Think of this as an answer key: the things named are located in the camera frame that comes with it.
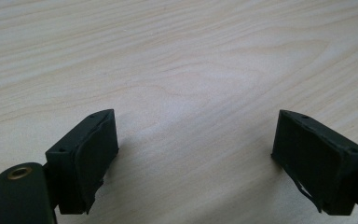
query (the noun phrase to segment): light wood grain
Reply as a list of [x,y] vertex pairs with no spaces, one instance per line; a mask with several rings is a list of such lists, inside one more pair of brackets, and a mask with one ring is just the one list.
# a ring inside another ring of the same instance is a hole
[[119,156],[59,223],[357,223],[270,158],[279,109],[358,143],[358,1],[0,1],[0,173],[114,108]]

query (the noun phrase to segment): table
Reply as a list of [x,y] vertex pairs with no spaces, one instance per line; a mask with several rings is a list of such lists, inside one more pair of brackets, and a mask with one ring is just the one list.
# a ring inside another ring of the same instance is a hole
[[107,108],[119,155],[59,223],[358,223],[270,158],[280,109],[358,143],[358,1],[0,1],[0,173]]

